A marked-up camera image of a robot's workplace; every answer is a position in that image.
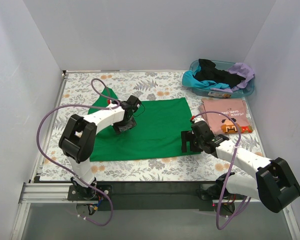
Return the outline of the green t shirt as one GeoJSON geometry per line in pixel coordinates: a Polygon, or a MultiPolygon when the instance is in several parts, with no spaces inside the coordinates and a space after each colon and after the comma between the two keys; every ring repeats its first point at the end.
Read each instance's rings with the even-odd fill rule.
{"type": "Polygon", "coordinates": [[[91,162],[132,161],[184,155],[181,132],[191,129],[192,116],[184,97],[143,101],[136,126],[120,134],[112,126],[95,137],[91,162]]]}

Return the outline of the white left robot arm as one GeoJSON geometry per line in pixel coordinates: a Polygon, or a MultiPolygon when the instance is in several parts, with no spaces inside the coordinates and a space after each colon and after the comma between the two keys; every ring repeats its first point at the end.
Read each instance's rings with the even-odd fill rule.
{"type": "Polygon", "coordinates": [[[117,134],[134,128],[137,125],[134,113],[141,105],[142,102],[133,95],[126,101],[112,98],[105,109],[85,116],[74,114],[69,118],[58,146],[70,160],[74,171],[71,181],[80,186],[79,194],[85,200],[93,199],[97,193],[92,184],[96,178],[90,167],[97,134],[110,126],[117,134]]]}

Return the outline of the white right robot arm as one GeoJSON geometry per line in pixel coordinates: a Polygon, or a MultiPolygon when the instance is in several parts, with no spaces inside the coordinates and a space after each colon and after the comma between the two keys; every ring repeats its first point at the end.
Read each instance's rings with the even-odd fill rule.
{"type": "Polygon", "coordinates": [[[246,196],[261,201],[273,213],[279,213],[300,197],[300,185],[286,160],[262,157],[238,147],[227,136],[214,135],[203,120],[194,122],[191,130],[181,132],[181,151],[205,152],[233,163],[248,174],[248,178],[234,172],[221,175],[204,190],[208,196],[222,199],[246,196]]]}

